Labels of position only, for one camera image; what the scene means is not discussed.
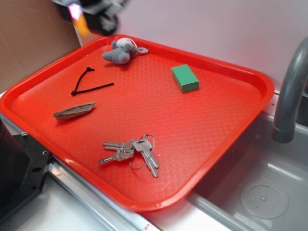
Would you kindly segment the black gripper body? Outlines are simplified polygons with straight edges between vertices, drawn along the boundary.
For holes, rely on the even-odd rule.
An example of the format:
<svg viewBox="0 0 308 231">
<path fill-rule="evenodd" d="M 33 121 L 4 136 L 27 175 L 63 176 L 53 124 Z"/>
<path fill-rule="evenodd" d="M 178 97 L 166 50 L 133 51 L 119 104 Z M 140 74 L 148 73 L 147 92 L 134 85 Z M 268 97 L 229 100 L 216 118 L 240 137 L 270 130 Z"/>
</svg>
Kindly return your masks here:
<svg viewBox="0 0 308 231">
<path fill-rule="evenodd" d="M 112 35 L 118 27 L 117 14 L 127 0 L 54 0 L 62 19 L 73 24 L 73 17 L 83 14 L 92 33 Z"/>
</svg>

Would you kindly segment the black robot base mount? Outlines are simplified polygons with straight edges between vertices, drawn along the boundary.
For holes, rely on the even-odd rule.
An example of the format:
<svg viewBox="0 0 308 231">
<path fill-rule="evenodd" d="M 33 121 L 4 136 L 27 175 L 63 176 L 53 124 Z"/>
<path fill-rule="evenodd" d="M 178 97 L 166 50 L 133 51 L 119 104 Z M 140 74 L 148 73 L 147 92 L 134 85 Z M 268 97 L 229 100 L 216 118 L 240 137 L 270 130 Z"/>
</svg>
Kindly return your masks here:
<svg viewBox="0 0 308 231">
<path fill-rule="evenodd" d="M 31 135 L 12 135 L 0 123 L 1 223 L 41 193 L 50 158 L 50 151 Z"/>
</svg>

